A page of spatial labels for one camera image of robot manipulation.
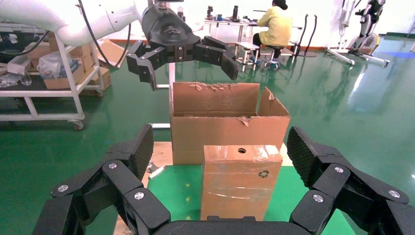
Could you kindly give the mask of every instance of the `black cable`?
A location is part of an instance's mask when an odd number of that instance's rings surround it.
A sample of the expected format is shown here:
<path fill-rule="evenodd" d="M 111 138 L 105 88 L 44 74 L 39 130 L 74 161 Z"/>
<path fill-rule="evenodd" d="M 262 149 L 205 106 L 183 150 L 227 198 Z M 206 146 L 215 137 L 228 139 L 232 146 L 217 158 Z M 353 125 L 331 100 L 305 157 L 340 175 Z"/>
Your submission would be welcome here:
<path fill-rule="evenodd" d="M 41 37 L 40 39 L 36 42 L 36 44 L 30 49 L 30 50 L 26 50 L 26 51 L 22 51 L 19 53 L 7 53 L 7 52 L 1 52 L 1 54 L 5 54 L 5 55 L 26 55 L 30 52 L 32 52 L 34 49 L 36 49 L 38 47 L 38 45 L 43 41 L 43 39 L 45 39 L 46 35 L 49 33 L 49 30 L 47 30 Z"/>
<path fill-rule="evenodd" d="M 298 56 L 299 52 L 301 51 L 302 38 L 304 37 L 305 30 L 307 29 L 307 17 L 308 17 L 308 14 L 305 14 L 304 28 L 302 30 L 302 35 L 301 35 L 301 38 L 300 38 L 300 41 L 299 41 L 299 44 L 298 44 L 296 56 Z"/>
<path fill-rule="evenodd" d="M 357 4 L 354 6 L 353 10 L 354 10 L 354 9 L 356 9 L 356 7 L 359 5 L 359 3 L 360 3 L 361 1 L 362 1 L 362 0 L 359 0 L 359 1 L 357 2 Z"/>
<path fill-rule="evenodd" d="M 78 0 L 78 2 L 79 2 L 79 6 L 81 7 L 82 16 L 84 17 L 85 23 L 87 24 L 88 31 L 90 32 L 90 35 L 91 35 L 91 37 L 92 37 L 93 42 L 95 43 L 96 47 L 97 47 L 97 48 L 98 48 L 98 50 L 99 50 L 99 53 L 101 53 L 102 58 L 104 58 L 105 62 L 106 62 L 107 64 L 110 64 L 110 62 L 108 62 L 107 57 L 105 57 L 104 53 L 102 52 L 101 47 L 99 46 L 99 44 L 98 44 L 98 42 L 97 42 L 97 40 L 96 40 L 95 36 L 93 35 L 92 29 L 91 29 L 91 26 L 90 26 L 90 22 L 89 22 L 89 21 L 88 21 L 88 19 L 87 19 L 87 14 L 85 13 L 85 9 L 84 9 L 84 5 L 82 4 L 82 1 L 81 1 L 81 0 Z"/>
<path fill-rule="evenodd" d="M 310 47 L 310 44 L 311 44 L 311 40 L 313 39 L 314 33 L 316 32 L 316 28 L 317 28 L 317 15 L 314 15 L 314 17 L 315 17 L 315 20 L 314 20 L 314 30 L 313 30 L 313 33 L 311 34 L 311 38 L 310 38 L 310 41 L 308 42 L 308 46 L 305 49 L 304 56 L 307 54 L 308 48 Z"/>
<path fill-rule="evenodd" d="M 121 58 L 118 60 L 117 64 L 115 65 L 116 68 L 118 68 L 119 63 L 121 63 L 122 58 L 124 58 L 124 55 L 127 52 L 127 47 L 128 47 L 128 44 L 130 43 L 130 33 L 131 33 L 131 24 L 128 25 L 127 45 L 125 45 Z"/>

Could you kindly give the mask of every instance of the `green floor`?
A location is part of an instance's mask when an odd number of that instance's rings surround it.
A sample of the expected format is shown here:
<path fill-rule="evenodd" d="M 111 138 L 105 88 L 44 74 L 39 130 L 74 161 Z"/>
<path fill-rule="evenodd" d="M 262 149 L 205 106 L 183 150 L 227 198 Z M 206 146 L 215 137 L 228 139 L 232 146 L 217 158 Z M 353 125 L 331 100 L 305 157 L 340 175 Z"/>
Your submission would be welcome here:
<path fill-rule="evenodd" d="M 298 58 L 289 70 L 240 72 L 237 82 L 259 82 L 278 97 L 315 141 L 337 147 L 358 169 L 405 191 L 415 205 L 415 58 L 413 40 L 385 38 L 375 55 L 391 60 L 387 68 L 356 58 L 349 70 L 325 57 Z M 156 71 L 167 82 L 166 68 Z M 177 65 L 177 81 L 230 82 L 218 67 L 186 62 Z M 145 123 L 168 122 L 167 91 L 152 92 L 127 70 L 112 74 L 113 85 L 100 99 L 81 102 L 86 127 L 67 122 L 0 123 L 0 234 L 30 234 L 51 187 L 93 166 L 113 143 L 131 139 Z M 47 109 L 69 100 L 39 100 Z M 170 140 L 156 130 L 157 141 Z M 88 227 L 88 234 L 110 235 L 110 208 Z"/>

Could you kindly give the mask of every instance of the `white metal shelf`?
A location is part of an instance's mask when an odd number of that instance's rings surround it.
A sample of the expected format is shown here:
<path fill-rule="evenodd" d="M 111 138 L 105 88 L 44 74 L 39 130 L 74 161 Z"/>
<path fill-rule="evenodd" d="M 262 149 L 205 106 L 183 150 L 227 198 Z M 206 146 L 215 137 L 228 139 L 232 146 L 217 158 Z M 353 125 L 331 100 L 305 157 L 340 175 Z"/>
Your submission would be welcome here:
<path fill-rule="evenodd" d="M 11 25 L 7 24 L 11 32 L 27 32 L 29 29 L 21 25 Z M 0 30 L 5 30 L 5 26 L 0 24 Z M 84 126 L 83 119 L 85 119 L 84 112 L 82 110 L 81 101 L 79 100 L 79 94 L 83 90 L 96 90 L 100 94 L 103 94 L 103 81 L 101 69 L 99 68 L 99 60 L 95 44 L 91 43 L 92 56 L 95 61 L 93 71 L 88 75 L 88 77 L 81 83 L 76 85 L 73 78 L 73 74 L 70 69 L 68 61 L 68 53 L 75 49 L 76 47 L 65 47 L 65 45 L 56 38 L 58 43 L 59 52 L 62 56 L 63 65 L 65 71 L 67 72 L 68 82 L 70 89 L 63 91 L 0 91 L 0 97 L 24 97 L 27 107 L 29 108 L 30 114 L 13 114 L 13 115 L 0 115 L 0 121 L 31 121 L 31 120 L 67 120 L 75 124 L 76 129 L 82 129 Z M 88 85 L 94 75 L 98 74 L 99 85 Z M 66 113 L 66 114 L 38 114 L 36 107 L 32 102 L 32 97 L 72 97 L 76 107 L 76 113 Z"/>

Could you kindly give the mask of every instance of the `green platform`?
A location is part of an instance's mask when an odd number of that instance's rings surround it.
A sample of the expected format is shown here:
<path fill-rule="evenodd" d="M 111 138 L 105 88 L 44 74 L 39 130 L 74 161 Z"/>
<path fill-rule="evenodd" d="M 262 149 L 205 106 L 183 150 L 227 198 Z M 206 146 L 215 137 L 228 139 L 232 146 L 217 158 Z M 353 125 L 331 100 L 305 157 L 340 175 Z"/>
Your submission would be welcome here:
<path fill-rule="evenodd" d="M 148 188 L 171 213 L 172 221 L 198 220 L 202 168 L 199 165 L 172 165 L 150 180 Z M 292 166 L 283 166 L 272 195 L 265 221 L 288 221 L 290 214 L 308 191 Z M 354 235 L 340 211 L 335 211 L 323 235 Z"/>

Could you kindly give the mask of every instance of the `bottle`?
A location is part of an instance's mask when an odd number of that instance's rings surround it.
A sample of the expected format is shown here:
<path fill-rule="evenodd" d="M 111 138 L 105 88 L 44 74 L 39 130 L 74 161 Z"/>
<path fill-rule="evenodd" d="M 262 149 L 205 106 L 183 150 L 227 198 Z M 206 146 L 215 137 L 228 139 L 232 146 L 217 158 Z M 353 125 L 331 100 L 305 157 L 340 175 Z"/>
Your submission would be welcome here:
<path fill-rule="evenodd" d="M 233 21 L 237 21 L 238 20 L 238 6 L 233 7 L 232 20 Z"/>

